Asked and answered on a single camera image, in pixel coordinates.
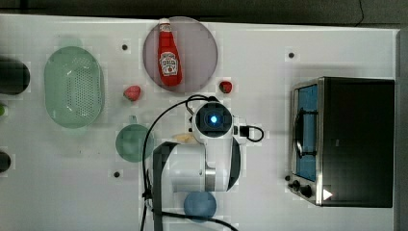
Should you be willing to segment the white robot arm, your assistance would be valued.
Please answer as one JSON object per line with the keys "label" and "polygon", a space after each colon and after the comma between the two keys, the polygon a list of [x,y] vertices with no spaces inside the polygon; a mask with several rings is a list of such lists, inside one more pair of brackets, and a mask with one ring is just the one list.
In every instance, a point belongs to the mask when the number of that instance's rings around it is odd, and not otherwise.
{"label": "white robot arm", "polygon": [[196,144],[166,141],[153,151],[154,231],[167,231],[175,193],[227,192],[241,172],[241,145],[246,124],[217,101],[201,105],[191,117]]}

